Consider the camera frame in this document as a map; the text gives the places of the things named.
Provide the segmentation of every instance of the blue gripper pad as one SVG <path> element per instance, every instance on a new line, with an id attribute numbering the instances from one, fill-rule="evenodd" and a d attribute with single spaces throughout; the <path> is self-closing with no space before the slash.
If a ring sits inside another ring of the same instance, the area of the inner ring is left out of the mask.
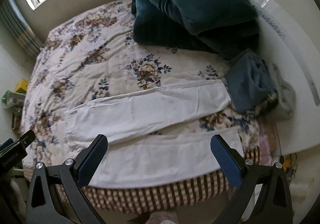
<path id="1" fill-rule="evenodd" d="M 0 151 L 4 150 L 5 148 L 7 148 L 8 146 L 13 144 L 13 140 L 12 138 L 9 138 L 6 142 L 4 142 L 1 146 L 0 146 Z"/>
<path id="2" fill-rule="evenodd" d="M 86 149 L 90 149 L 90 153 L 86 156 L 78 169 L 77 183 L 79 187 L 89 185 L 93 174 L 108 150 L 108 139 L 103 136 L 92 148 L 89 146 Z"/>
<path id="3" fill-rule="evenodd" d="M 211 138 L 210 148 L 226 176 L 228 183 L 239 188 L 242 183 L 241 169 L 216 136 Z"/>

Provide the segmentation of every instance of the pink cloth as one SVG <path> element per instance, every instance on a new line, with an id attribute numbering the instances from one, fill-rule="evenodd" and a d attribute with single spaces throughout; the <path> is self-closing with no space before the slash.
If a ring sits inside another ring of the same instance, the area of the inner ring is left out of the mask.
<path id="1" fill-rule="evenodd" d="M 260 135 L 259 135 L 259 143 L 260 143 L 260 164 L 261 165 L 272 165 L 272 157 L 270 151 L 270 144 L 268 141 L 268 135 L 266 134 L 265 126 L 263 124 L 259 124 L 260 127 Z"/>

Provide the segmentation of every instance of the curtain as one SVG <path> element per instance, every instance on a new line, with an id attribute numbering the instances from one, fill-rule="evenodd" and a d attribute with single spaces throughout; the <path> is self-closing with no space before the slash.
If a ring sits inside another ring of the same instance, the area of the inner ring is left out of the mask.
<path id="1" fill-rule="evenodd" d="M 0 19 L 21 47 L 30 56 L 36 58 L 43 43 L 31 30 L 14 0 L 3 0 L 0 6 Z"/>

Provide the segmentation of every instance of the blue folded towel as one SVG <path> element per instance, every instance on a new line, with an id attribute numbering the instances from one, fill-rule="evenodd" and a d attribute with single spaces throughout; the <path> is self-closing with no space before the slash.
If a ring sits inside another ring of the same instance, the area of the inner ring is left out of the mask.
<path id="1" fill-rule="evenodd" d="M 275 91 L 273 81 L 263 60 L 247 49 L 230 61 L 225 75 L 228 91 L 240 114 L 254 110 Z"/>

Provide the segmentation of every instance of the mattress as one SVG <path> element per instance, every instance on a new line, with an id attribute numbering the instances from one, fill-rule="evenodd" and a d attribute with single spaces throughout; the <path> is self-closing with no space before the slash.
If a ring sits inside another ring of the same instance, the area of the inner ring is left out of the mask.
<path id="1" fill-rule="evenodd" d="M 26 94 L 21 131 L 32 129 L 36 140 L 23 160 L 31 180 L 38 162 L 58 165 L 70 157 L 66 148 L 67 110 L 85 102 L 155 87 L 199 80 L 224 80 L 226 62 L 216 54 L 134 42 L 131 1 L 111 2 L 84 12 L 54 28 L 33 69 Z M 239 126 L 244 157 L 260 162 L 259 126 L 249 115 L 226 109 L 154 134 L 197 133 Z M 142 213 L 193 205 L 228 189 L 221 170 L 156 187 L 83 188 L 96 208 Z M 61 186 L 60 197 L 67 200 Z"/>

